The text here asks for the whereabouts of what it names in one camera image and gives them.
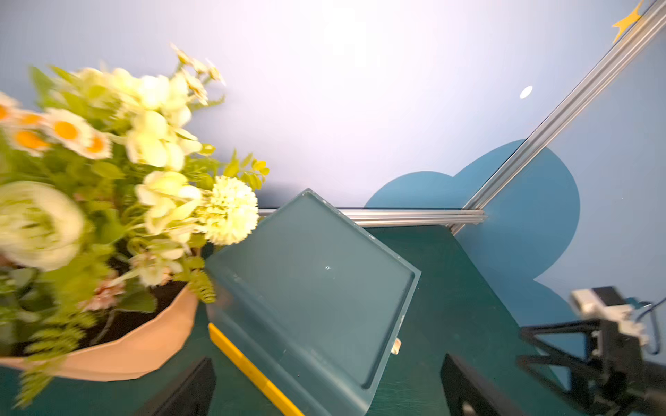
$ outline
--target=blue cloud decal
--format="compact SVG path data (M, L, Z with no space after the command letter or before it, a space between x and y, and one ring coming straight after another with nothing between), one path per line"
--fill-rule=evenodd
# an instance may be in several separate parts
M460 208L520 145L501 146L454 177L414 172L383 186L367 208ZM567 302L535 282L564 253L575 233L580 199L573 176L544 149L485 208L488 219L456 237L519 325L575 320ZM577 339L551 341L581 353Z

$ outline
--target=yellow star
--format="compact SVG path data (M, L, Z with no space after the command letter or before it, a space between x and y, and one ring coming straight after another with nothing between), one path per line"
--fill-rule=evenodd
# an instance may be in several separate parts
M643 0L641 0L641 2L638 3L638 6L636 6L636 8L629 14L629 16L626 16L624 19L620 20L619 22L613 25L613 27L617 27L618 29L617 36L615 37L613 43L617 42L617 40L620 39L622 34L629 28L629 26L638 22L638 19L641 18L641 15L638 14L638 9L641 8L642 4Z

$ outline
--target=fern leaf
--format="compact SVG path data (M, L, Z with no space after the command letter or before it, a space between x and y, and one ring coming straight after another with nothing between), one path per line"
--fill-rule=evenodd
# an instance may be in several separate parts
M210 278L208 278L208 275L203 270L194 270L190 273L189 287L205 304L215 302L215 289L213 289Z
M66 354L79 347L85 337L83 329L94 326L96 321L90 312L59 311L45 319L44 324L49 327L35 332L31 337L33 343L25 348L25 352L31 353L28 360L43 362L21 374L21 391L15 407L24 409L32 403L51 382Z

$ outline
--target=yellow strip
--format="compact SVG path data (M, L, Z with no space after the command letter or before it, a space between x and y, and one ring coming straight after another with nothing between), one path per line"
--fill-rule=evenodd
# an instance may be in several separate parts
M266 395L268 400L286 416L305 416L303 412L285 396L234 344L225 337L212 323L208 324L208 332L213 344L245 374L250 381Z

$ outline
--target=green table surface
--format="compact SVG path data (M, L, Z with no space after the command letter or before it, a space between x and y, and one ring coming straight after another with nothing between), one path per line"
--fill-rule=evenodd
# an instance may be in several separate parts
M518 339L516 322L448 229L369 231L422 271L400 330L400 354L389 359L369 415L448 415L440 381L447 352L464 357L528 415L579 415L515 366L517 355L534 353L534 349ZM207 323L200 306L182 351L158 371L137 380L108 383L56 379L25 411L11 409L18 372L0 368L0 415L131 415L206 355L212 358L217 375L210 415L279 415L210 342Z

